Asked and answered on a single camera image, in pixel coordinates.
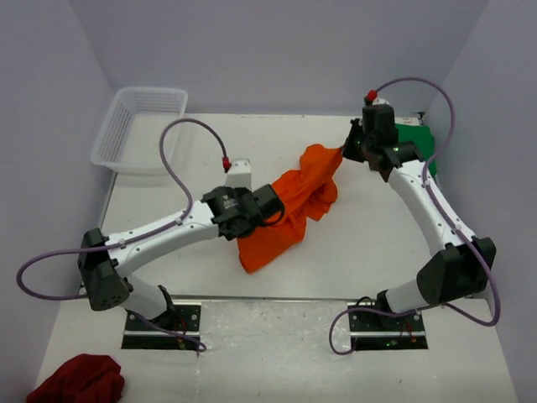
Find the orange t shirt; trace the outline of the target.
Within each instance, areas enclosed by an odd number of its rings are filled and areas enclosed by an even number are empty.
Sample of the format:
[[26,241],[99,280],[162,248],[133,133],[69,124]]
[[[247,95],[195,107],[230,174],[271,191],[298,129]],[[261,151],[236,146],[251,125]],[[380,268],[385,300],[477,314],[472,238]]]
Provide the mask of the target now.
[[272,187],[284,204],[284,214],[274,214],[268,226],[257,228],[237,241],[242,268],[253,274],[303,241],[307,221],[320,221],[338,198],[334,175],[342,163],[340,148],[308,146],[298,167],[283,173]]

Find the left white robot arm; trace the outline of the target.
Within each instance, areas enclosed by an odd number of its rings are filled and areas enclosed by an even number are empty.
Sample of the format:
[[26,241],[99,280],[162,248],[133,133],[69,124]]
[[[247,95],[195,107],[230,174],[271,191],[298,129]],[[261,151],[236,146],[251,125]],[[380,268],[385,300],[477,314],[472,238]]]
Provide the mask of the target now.
[[106,236],[98,228],[86,232],[77,266],[93,311],[120,306],[144,317],[157,330],[175,318],[172,299],[162,285],[135,276],[146,264],[194,243],[224,237],[246,238],[257,228],[278,222],[285,207],[270,185],[250,191],[218,186],[195,201],[190,210],[130,232]]

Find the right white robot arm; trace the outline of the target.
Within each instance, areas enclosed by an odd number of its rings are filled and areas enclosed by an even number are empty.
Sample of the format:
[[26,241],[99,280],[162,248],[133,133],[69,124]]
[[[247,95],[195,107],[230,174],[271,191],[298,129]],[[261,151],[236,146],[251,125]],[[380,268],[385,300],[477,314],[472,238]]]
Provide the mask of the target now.
[[484,291],[496,246],[479,238],[454,212],[438,189],[412,141],[402,141],[388,104],[366,105],[351,121],[342,149],[348,160],[367,163],[404,201],[430,251],[416,276],[377,295],[375,322],[396,328],[404,314],[444,305]]

